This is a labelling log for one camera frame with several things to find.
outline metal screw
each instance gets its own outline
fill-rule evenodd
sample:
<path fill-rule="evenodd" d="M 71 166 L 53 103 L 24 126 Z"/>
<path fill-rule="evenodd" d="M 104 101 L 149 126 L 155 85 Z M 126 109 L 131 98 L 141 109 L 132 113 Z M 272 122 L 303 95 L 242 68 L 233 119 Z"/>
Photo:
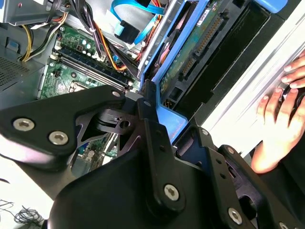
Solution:
<path fill-rule="evenodd" d="M 151 106 L 151 104 L 147 101 L 144 101 L 144 104 L 148 105 L 148 106 Z"/>
<path fill-rule="evenodd" d="M 239 212 L 236 211 L 234 208 L 229 208 L 228 210 L 230 218 L 238 225 L 241 225 L 243 223 L 243 219 L 240 216 Z"/>
<path fill-rule="evenodd" d="M 113 91 L 112 94 L 116 97 L 120 97 L 120 94 L 118 92 Z"/>
<path fill-rule="evenodd" d="M 164 187 L 165 195 L 172 201 L 177 201 L 179 199 L 179 192 L 175 186 L 167 184 Z"/>
<path fill-rule="evenodd" d="M 234 150 L 230 147 L 227 147 L 227 150 L 229 151 L 230 154 L 234 154 Z"/>
<path fill-rule="evenodd" d="M 62 146 L 67 144 L 69 138 L 68 136 L 62 132 L 62 131 L 54 131 L 52 133 L 50 133 L 49 135 L 49 140 L 57 146 Z"/>
<path fill-rule="evenodd" d="M 13 126 L 16 130 L 20 131 L 29 131 L 35 127 L 35 124 L 32 120 L 27 118 L 19 118 L 13 122 Z"/>
<path fill-rule="evenodd" d="M 280 222 L 280 227 L 281 229 L 288 229 L 288 227 L 282 222 Z"/>
<path fill-rule="evenodd" d="M 206 136 L 209 135 L 209 133 L 208 133 L 205 129 L 202 129 L 201 132 L 202 132 L 204 135 L 206 135 Z"/>

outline metal panel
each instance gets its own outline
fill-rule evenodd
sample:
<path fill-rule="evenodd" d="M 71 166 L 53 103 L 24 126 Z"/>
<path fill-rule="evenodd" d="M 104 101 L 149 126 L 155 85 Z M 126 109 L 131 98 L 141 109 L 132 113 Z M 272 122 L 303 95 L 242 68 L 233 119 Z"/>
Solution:
<path fill-rule="evenodd" d="M 46 5 L 32 0 L 4 0 L 0 9 L 0 22 L 23 25 L 46 21 L 49 12 Z"/>
<path fill-rule="evenodd" d="M 0 109 L 37 98 L 44 65 L 17 61 L 19 55 L 0 46 Z"/>
<path fill-rule="evenodd" d="M 253 61 L 202 127 L 216 146 L 230 144 L 243 156 L 262 139 L 256 109 L 265 94 L 276 88 L 284 75 L 283 66 L 305 47 L 305 0 L 298 5 L 262 52 Z"/>

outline black plastic bracket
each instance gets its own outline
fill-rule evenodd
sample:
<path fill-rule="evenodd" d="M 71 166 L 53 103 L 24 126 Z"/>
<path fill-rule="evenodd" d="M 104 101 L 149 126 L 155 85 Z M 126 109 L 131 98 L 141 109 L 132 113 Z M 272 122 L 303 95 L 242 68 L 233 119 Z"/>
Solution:
<path fill-rule="evenodd" d="M 83 139 L 92 117 L 105 109 L 119 109 L 124 102 L 121 91 L 105 85 L 2 110 L 1 145 L 9 148 L 11 143 L 11 150 L 1 151 L 1 155 L 41 169 L 63 169 L 78 146 L 101 138 L 99 133 Z M 34 128 L 26 132 L 15 129 L 13 122 L 19 118 L 30 119 Z M 49 135 L 54 131 L 64 132 L 68 142 L 61 146 L 51 143 Z"/>
<path fill-rule="evenodd" d="M 235 184 L 237 196 L 239 198 L 248 196 L 254 202 L 257 208 L 257 224 L 260 229 L 278 229 L 281 228 L 281 222 L 288 228 L 304 228 L 272 194 L 239 153 L 228 145 L 221 146 L 218 152 L 224 156 L 229 166 L 242 179 L 243 185 Z"/>

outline black cable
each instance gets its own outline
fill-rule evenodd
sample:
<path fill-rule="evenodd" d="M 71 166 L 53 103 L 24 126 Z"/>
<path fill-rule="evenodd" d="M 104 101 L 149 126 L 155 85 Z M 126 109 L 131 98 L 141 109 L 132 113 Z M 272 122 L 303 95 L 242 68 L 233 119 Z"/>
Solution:
<path fill-rule="evenodd" d="M 50 23 L 54 15 L 56 14 L 56 10 L 60 7 L 61 1 L 60 0 L 53 0 L 51 9 L 49 11 L 48 18 L 46 20 L 46 23 Z"/>
<path fill-rule="evenodd" d="M 47 45 L 48 40 L 49 40 L 49 36 L 50 36 L 51 33 L 53 32 L 53 30 L 56 29 L 57 26 L 58 26 L 58 25 L 53 25 L 53 26 L 51 26 L 51 27 L 49 28 L 49 30 L 48 30 L 48 32 L 47 32 L 47 34 L 46 34 L 46 37 L 45 37 L 44 41 L 42 42 L 42 44 L 41 44 L 36 50 L 34 50 L 33 52 L 31 52 L 29 57 L 31 57 L 31 56 L 37 54 L 38 52 L 40 52 L 40 51 Z"/>
<path fill-rule="evenodd" d="M 7 202 L 5 200 L 0 199 L 0 203 L 1 202 L 4 202 L 4 204 L 0 205 L 0 207 L 3 207 L 5 205 L 11 205 L 10 207 L 5 209 L 0 208 L 0 210 L 10 213 L 14 217 L 14 221 L 16 223 L 35 224 L 36 226 L 39 227 L 41 226 L 43 218 L 36 210 L 25 208 L 24 206 L 22 206 L 23 209 L 20 212 L 18 212 L 16 215 L 14 215 L 11 211 L 8 210 L 9 208 L 14 206 L 13 202 Z"/>
<path fill-rule="evenodd" d="M 40 226 L 43 221 L 41 215 L 36 210 L 25 208 L 24 206 L 22 207 L 23 209 L 15 215 L 14 221 L 16 223 L 35 224 L 36 226 Z"/>
<path fill-rule="evenodd" d="M 76 4 L 74 2 L 74 0 L 69 0 L 69 3 L 71 4 L 73 10 L 76 12 L 77 17 L 79 18 L 79 20 L 81 21 L 81 23 L 83 24 L 83 26 L 85 27 L 85 29 L 91 34 L 92 32 L 90 31 L 90 26 L 89 24 L 86 22 L 86 20 L 84 20 L 84 17 L 82 16 L 82 13 L 78 10 L 78 8 L 76 7 Z"/>

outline black wire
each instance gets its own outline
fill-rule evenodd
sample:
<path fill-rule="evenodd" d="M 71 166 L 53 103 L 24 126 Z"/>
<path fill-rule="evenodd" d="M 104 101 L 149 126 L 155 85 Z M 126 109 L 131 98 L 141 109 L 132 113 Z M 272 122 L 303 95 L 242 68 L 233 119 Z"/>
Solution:
<path fill-rule="evenodd" d="M 79 20 L 81 21 L 81 23 L 83 24 L 83 26 L 85 27 L 85 29 L 86 29 L 89 33 L 92 33 L 92 32 L 90 31 L 90 26 L 89 26 L 89 24 L 86 22 L 86 20 L 85 20 L 84 17 L 82 16 L 81 9 L 78 10 L 78 8 L 76 7 L 76 4 L 75 4 L 74 0 L 69 0 L 69 3 L 71 4 L 73 10 L 76 12 L 77 17 L 79 18 Z"/>
<path fill-rule="evenodd" d="M 49 40 L 49 36 L 51 35 L 51 33 L 53 32 L 54 29 L 56 29 L 58 25 L 53 25 L 49 28 L 47 34 L 46 34 L 46 37 L 44 39 L 44 41 L 42 42 L 41 46 L 39 46 L 39 48 L 37 48 L 36 50 L 34 50 L 33 52 L 30 53 L 30 56 L 33 56 L 35 54 L 37 54 L 38 52 L 40 52 L 48 43 L 48 40 Z"/>
<path fill-rule="evenodd" d="M 0 205 L 0 207 L 3 207 L 8 204 L 11 205 L 10 207 L 5 208 L 5 209 L 0 208 L 0 210 L 10 213 L 14 217 L 14 221 L 16 223 L 35 224 L 36 226 L 40 227 L 40 225 L 43 221 L 43 218 L 36 210 L 30 209 L 30 208 L 25 208 L 24 206 L 22 206 L 23 209 L 20 212 L 18 212 L 16 215 L 14 215 L 11 211 L 8 210 L 9 208 L 14 206 L 13 202 L 7 202 L 2 199 L 0 199 L 0 202 L 5 203 L 5 204 Z"/>
<path fill-rule="evenodd" d="M 24 206 L 22 207 L 23 209 L 15 215 L 14 221 L 16 223 L 35 224 L 36 226 L 40 226 L 43 221 L 41 215 L 36 210 L 25 208 Z"/>

